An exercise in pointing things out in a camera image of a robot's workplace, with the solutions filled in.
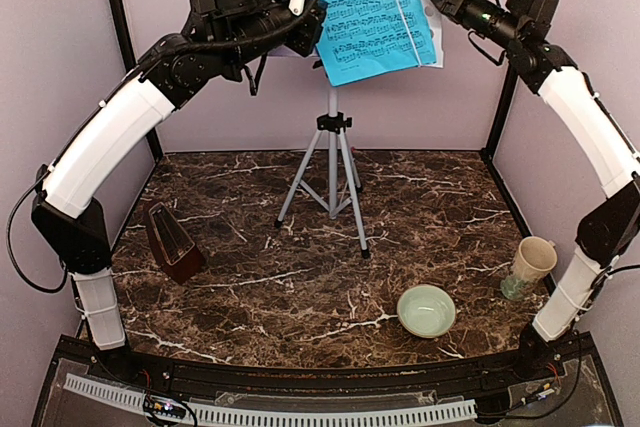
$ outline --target green bowl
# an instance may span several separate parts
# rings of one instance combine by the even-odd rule
[[[456,306],[444,290],[418,285],[398,300],[398,319],[413,335],[432,339],[446,334],[456,320]]]

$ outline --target marble surface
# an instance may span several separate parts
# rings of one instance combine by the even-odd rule
[[[235,365],[382,367],[501,352],[546,300],[500,293],[519,232],[477,153],[357,151],[372,258],[360,256],[352,209],[330,220],[296,194],[273,227],[302,152],[168,155],[114,255],[135,350]],[[326,189],[326,153],[305,180]],[[209,257],[185,285],[155,264],[142,203],[163,201]],[[457,306],[451,331],[419,339],[396,302],[429,283]]]

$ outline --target white cable tray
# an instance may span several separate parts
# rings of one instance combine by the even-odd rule
[[[144,415],[142,391],[74,374],[67,374],[64,389],[121,410]],[[344,413],[268,412],[217,407],[197,402],[188,402],[188,405],[198,417],[198,425],[213,427],[421,427],[477,418],[474,400],[409,409]],[[174,422],[193,425],[193,419],[188,413],[182,420],[169,415],[156,415]]]

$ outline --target musical notes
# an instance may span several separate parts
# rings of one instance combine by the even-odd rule
[[[326,0],[324,32],[318,44],[334,86],[435,62],[429,25],[420,0]]]

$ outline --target lavender wall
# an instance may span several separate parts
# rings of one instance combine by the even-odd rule
[[[125,0],[138,55],[179,30],[188,0]],[[444,70],[389,74],[340,90],[354,117],[359,148],[479,149],[488,136],[504,79],[471,50],[465,33],[445,25]],[[311,60],[271,59],[257,99],[246,84],[217,79],[160,127],[169,151],[306,147],[326,111],[327,82]]]
[[[0,225],[13,203],[124,74],[107,0],[0,0]],[[111,239],[153,161],[138,146],[100,190]],[[19,212],[14,249],[36,282],[56,285],[55,255]],[[0,247],[0,424],[30,425],[48,362],[78,315],[70,288],[37,293]]]
[[[640,145],[637,0],[561,0],[551,40],[588,72],[602,100]],[[497,165],[532,230],[556,241],[557,275],[573,250],[579,220],[604,200],[589,162],[556,115],[520,85],[497,156]],[[636,240],[620,266],[640,262]],[[640,425],[640,301],[638,274],[609,282],[581,328],[590,329],[627,425]]]

